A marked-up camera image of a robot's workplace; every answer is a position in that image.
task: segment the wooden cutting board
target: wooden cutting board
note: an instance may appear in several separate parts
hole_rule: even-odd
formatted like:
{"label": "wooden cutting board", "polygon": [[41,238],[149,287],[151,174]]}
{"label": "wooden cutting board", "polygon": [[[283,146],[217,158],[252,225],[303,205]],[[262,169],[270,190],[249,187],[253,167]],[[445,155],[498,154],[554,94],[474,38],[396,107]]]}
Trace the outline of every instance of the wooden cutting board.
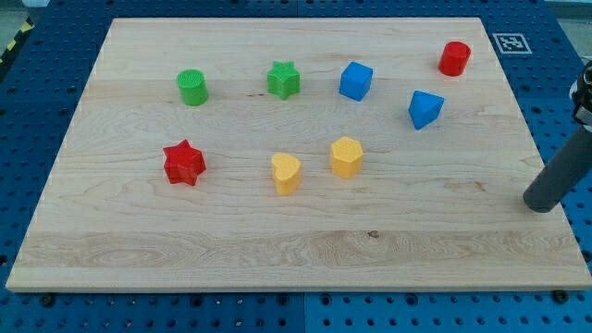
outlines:
{"label": "wooden cutting board", "polygon": [[[437,70],[469,44],[461,77]],[[301,92],[266,92],[293,60]],[[374,69],[361,103],[350,61]],[[205,73],[184,105],[175,78]],[[414,90],[446,98],[415,130]],[[330,144],[364,148],[352,179]],[[188,139],[206,178],[170,185],[163,147]],[[279,197],[271,156],[302,161]],[[114,19],[12,269],[13,291],[583,290],[560,207],[528,210],[542,164],[478,18]]]}

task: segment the wood grain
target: wood grain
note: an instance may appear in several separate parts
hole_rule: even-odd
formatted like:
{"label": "wood grain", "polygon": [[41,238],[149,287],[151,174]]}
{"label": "wood grain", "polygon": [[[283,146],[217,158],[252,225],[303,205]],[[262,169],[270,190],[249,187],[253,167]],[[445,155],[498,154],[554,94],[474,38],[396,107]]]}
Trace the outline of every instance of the wood grain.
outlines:
{"label": "wood grain", "polygon": [[[446,42],[473,55],[437,71]],[[294,60],[301,93],[266,92]],[[349,61],[375,71],[361,103]],[[198,68],[210,99],[184,105]],[[413,90],[446,97],[416,131]],[[331,175],[330,144],[364,166]],[[171,186],[162,148],[189,139],[208,170]],[[276,195],[274,153],[302,161]],[[542,167],[477,18],[114,19],[6,286],[13,291],[582,290],[592,286],[560,207],[528,210]]]}

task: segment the blue perforated table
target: blue perforated table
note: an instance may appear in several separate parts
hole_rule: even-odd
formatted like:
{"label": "blue perforated table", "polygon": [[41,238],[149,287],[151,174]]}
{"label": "blue perforated table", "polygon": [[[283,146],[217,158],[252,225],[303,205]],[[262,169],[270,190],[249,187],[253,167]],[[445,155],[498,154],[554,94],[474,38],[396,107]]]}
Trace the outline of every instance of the blue perforated table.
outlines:
{"label": "blue perforated table", "polygon": [[[112,18],[480,17],[547,162],[575,129],[582,63],[542,1],[53,1],[0,86],[0,280],[6,282]],[[585,257],[592,178],[562,201]],[[0,332],[592,330],[592,293],[17,295]]]}

